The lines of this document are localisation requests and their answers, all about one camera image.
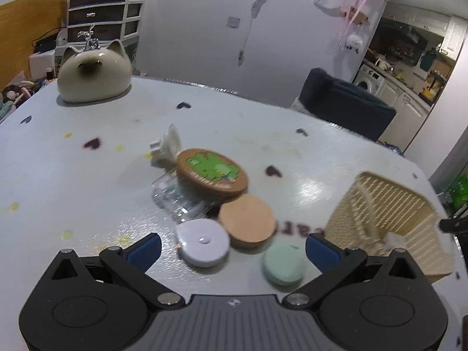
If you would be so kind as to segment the cat-shaped ceramic teapot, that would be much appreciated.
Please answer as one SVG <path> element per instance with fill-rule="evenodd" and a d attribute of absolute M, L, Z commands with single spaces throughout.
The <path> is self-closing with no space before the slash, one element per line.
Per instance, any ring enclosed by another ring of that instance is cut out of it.
<path fill-rule="evenodd" d="M 59 68 L 59 97 L 70 104 L 109 100 L 130 88 L 132 73 L 132 64 L 120 40 L 95 50 L 69 47 Z"/>

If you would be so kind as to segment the dark blue chair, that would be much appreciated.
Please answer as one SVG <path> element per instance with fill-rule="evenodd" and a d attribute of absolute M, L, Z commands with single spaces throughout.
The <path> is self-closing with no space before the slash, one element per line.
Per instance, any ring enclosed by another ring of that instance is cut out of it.
<path fill-rule="evenodd" d="M 334 78 L 321 68 L 310 70 L 293 105 L 374 142 L 397 114 L 362 87 Z"/>

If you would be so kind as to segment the beige plastic woven basket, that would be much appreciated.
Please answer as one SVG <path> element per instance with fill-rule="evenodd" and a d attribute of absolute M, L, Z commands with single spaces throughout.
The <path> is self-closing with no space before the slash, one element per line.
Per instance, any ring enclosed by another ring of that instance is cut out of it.
<path fill-rule="evenodd" d="M 452 241 L 439 230 L 441 219 L 419 193 L 363 172 L 336 206 L 324 234 L 336 246 L 359 247 L 370 256 L 407 250 L 434 283 L 454 271 Z"/>

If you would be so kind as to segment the white drawer cabinet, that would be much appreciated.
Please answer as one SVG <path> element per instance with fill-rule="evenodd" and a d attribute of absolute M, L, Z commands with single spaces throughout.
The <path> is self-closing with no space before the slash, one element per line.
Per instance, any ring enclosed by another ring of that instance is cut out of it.
<path fill-rule="evenodd" d="M 139 37 L 144 0 L 69 0 L 68 41 L 84 42 L 84 32 L 110 42 Z"/>

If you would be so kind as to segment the clear plastic case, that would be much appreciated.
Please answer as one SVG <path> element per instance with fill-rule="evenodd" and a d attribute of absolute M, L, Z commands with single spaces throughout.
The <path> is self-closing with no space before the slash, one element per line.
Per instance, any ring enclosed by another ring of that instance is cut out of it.
<path fill-rule="evenodd" d="M 177 224 L 205 216 L 214 205 L 203 192 L 180 178 L 172 170 L 152 183 L 152 199 Z"/>

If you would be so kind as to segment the cork coaster green elephant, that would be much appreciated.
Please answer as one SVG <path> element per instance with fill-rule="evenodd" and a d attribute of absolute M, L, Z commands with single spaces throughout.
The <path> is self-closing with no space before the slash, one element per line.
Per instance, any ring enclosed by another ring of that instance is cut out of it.
<path fill-rule="evenodd" d="M 248 176 L 230 158 L 215 151 L 191 148 L 177 156 L 178 176 L 207 192 L 235 197 L 247 191 Z"/>

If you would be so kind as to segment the round wooden lid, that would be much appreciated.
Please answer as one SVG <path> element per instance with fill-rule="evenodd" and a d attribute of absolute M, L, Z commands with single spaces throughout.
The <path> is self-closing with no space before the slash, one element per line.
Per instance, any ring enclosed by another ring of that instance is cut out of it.
<path fill-rule="evenodd" d="M 229 234 L 233 246 L 246 249 L 262 246 L 277 229 L 277 220 L 269 204 L 251 194 L 222 204 L 218 221 Z"/>

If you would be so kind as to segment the white sheep plush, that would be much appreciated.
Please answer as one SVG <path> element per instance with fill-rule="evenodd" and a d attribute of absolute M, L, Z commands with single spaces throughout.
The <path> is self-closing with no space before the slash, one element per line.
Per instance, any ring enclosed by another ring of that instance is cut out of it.
<path fill-rule="evenodd" d="M 357 54 L 359 54 L 362 51 L 363 46 L 363 40 L 357 34 L 350 34 L 345 41 L 346 49 L 354 51 Z"/>

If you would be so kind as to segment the mint green round tin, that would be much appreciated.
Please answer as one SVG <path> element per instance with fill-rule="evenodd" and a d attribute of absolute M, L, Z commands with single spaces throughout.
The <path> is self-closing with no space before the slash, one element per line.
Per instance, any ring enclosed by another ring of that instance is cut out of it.
<path fill-rule="evenodd" d="M 298 246 L 275 243 L 263 255 L 263 273 L 271 284 L 290 286 L 304 276 L 304 255 Z"/>

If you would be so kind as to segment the white washing machine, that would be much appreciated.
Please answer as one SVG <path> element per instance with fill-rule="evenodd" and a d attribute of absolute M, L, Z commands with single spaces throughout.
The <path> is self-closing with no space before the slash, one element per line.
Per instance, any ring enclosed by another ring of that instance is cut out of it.
<path fill-rule="evenodd" d="M 367 66 L 366 64 L 362 64 L 358 70 L 357 75 L 355 76 L 353 83 L 356 86 L 365 89 L 368 93 L 379 97 L 385 82 L 386 79 L 381 74 L 376 72 L 376 70 Z"/>

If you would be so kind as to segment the white kitchen cabinets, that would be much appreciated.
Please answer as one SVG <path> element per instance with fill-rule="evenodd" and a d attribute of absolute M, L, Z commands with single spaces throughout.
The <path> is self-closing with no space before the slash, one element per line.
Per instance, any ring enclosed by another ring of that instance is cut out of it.
<path fill-rule="evenodd" d="M 404 151 L 428 117 L 428 110 L 389 80 L 386 80 L 378 97 L 396 111 L 379 141 Z"/>

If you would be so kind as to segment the white round tape measure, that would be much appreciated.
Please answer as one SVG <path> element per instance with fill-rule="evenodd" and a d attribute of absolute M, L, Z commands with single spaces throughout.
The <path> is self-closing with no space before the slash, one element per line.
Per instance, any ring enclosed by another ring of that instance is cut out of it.
<path fill-rule="evenodd" d="M 212 219 L 194 219 L 178 224 L 175 235 L 179 256 L 198 268 L 219 265 L 230 249 L 227 231 Z"/>

